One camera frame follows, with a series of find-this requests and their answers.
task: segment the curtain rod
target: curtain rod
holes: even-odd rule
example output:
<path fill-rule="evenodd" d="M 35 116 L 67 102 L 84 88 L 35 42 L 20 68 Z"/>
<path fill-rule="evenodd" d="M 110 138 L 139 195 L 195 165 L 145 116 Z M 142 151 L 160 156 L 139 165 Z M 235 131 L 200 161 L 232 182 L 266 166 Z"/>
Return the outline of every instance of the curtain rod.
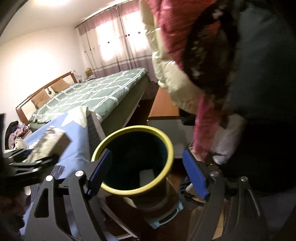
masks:
<path fill-rule="evenodd" d="M 88 17 L 84 18 L 75 28 L 77 28 L 78 26 L 80 26 L 81 24 L 83 24 L 86 20 L 90 19 L 91 17 L 93 17 L 93 16 L 95 16 L 95 15 L 97 15 L 99 13 L 101 13 L 101 12 L 103 12 L 105 10 L 108 10 L 111 7 L 120 5 L 122 3 L 129 2 L 129 1 L 133 1 L 133 0 L 117 0 L 116 3 L 112 3 L 112 4 L 110 4 L 110 5 L 108 5 L 108 6 L 104 7 L 104 8 L 99 9 L 98 11 L 96 11 L 96 12 L 92 13 L 91 15 L 89 15 Z"/>

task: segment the bucket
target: bucket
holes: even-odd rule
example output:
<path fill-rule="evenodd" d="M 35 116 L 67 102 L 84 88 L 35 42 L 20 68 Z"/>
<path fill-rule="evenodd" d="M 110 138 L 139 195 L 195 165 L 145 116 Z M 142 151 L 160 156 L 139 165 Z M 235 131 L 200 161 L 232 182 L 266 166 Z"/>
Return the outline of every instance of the bucket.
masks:
<path fill-rule="evenodd" d="M 170 196 L 166 176 L 173 164 L 173 145 L 166 134 L 150 126 L 130 126 L 106 137 L 91 161 L 103 150 L 112 152 L 112 165 L 101 188 L 123 196 L 131 206 L 153 211 Z"/>

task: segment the ceiling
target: ceiling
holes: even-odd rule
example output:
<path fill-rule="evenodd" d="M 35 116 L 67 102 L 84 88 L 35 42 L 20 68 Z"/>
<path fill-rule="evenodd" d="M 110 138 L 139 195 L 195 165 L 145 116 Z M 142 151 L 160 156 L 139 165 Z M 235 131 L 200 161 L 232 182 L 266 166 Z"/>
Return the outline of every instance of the ceiling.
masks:
<path fill-rule="evenodd" d="M 29 0 L 13 16 L 0 37 L 0 46 L 35 31 L 75 27 L 82 19 L 118 0 Z"/>

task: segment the wooden headboard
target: wooden headboard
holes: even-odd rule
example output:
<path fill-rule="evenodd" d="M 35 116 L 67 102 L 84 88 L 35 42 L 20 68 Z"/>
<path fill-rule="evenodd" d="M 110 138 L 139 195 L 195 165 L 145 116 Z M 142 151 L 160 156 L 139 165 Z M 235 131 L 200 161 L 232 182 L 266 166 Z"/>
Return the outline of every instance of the wooden headboard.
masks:
<path fill-rule="evenodd" d="M 29 124 L 29 120 L 27 119 L 24 111 L 22 110 L 22 107 L 28 103 L 35 95 L 37 95 L 41 90 L 45 89 L 45 88 L 48 88 L 50 87 L 52 84 L 54 84 L 55 82 L 57 82 L 59 79 L 61 78 L 66 78 L 67 76 L 71 76 L 72 79 L 73 79 L 73 82 L 74 83 L 77 83 L 77 80 L 74 76 L 73 73 L 69 72 L 69 73 L 66 73 L 58 78 L 56 78 L 55 80 L 49 82 L 47 85 L 43 86 L 42 88 L 40 88 L 39 90 L 37 90 L 36 92 L 34 92 L 33 94 L 31 94 L 27 99 L 25 99 L 22 103 L 20 103 L 16 108 L 15 110 L 17 111 L 17 115 L 20 119 L 21 122 L 23 122 L 25 125 L 28 125 Z"/>

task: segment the green bedspread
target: green bedspread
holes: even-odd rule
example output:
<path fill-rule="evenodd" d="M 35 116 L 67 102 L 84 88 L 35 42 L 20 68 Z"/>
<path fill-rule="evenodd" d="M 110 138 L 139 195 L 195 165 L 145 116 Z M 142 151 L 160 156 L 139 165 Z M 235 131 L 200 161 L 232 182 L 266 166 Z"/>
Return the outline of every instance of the green bedspread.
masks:
<path fill-rule="evenodd" d="M 47 123 L 76 106 L 85 105 L 102 122 L 146 73 L 146 69 L 137 68 L 71 85 L 36 110 L 29 121 Z"/>

